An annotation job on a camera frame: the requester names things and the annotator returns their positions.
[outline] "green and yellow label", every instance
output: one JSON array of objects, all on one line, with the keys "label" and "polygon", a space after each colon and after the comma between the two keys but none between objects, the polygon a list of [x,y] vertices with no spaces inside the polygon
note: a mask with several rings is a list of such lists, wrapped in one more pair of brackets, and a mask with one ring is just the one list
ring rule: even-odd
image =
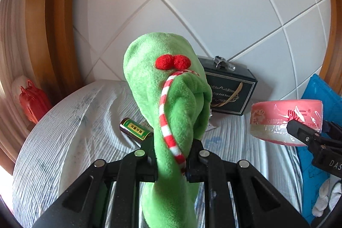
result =
[{"label": "green and yellow label", "polygon": [[141,125],[137,124],[131,119],[126,120],[123,126],[141,140],[144,140],[148,136],[148,134],[151,133],[151,131],[143,128]]}]

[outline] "red bag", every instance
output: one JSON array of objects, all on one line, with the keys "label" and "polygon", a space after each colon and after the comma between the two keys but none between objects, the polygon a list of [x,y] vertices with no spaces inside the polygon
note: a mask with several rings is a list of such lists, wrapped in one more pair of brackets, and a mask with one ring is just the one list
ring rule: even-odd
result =
[{"label": "red bag", "polygon": [[37,124],[40,119],[52,108],[46,93],[35,87],[31,80],[27,81],[27,87],[20,86],[20,104],[27,118]]}]

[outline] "brown bottle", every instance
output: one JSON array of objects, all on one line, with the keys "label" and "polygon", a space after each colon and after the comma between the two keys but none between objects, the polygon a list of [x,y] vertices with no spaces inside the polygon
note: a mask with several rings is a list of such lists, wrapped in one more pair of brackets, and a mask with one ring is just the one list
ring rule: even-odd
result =
[{"label": "brown bottle", "polygon": [[146,137],[153,136],[153,132],[128,117],[121,121],[120,131],[139,143],[142,143]]}]

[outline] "pink round container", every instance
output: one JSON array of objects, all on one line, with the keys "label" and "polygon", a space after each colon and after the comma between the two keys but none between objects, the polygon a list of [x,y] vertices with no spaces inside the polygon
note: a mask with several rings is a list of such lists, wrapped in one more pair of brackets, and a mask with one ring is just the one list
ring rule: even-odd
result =
[{"label": "pink round container", "polygon": [[283,100],[252,105],[250,133],[256,138],[288,146],[305,146],[287,133],[290,120],[298,120],[321,132],[323,104],[319,100]]}]

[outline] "metal screw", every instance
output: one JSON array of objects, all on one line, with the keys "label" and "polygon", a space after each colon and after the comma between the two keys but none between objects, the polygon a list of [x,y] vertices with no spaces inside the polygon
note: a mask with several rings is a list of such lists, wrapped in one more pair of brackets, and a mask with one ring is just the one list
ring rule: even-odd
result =
[{"label": "metal screw", "polygon": [[102,166],[104,166],[105,165],[105,161],[104,160],[96,160],[95,162],[94,162],[94,166],[95,167],[102,167]]},{"label": "metal screw", "polygon": [[247,167],[249,167],[249,162],[246,160],[242,160],[242,161],[239,161],[239,165],[242,168],[247,168]]},{"label": "metal screw", "polygon": [[134,155],[135,155],[135,156],[144,156],[144,155],[145,155],[145,151],[144,151],[144,150],[141,150],[141,149],[136,150],[136,151],[134,152]]},{"label": "metal screw", "polygon": [[202,157],[207,157],[210,155],[210,152],[208,150],[202,150],[199,152],[199,155]]}]

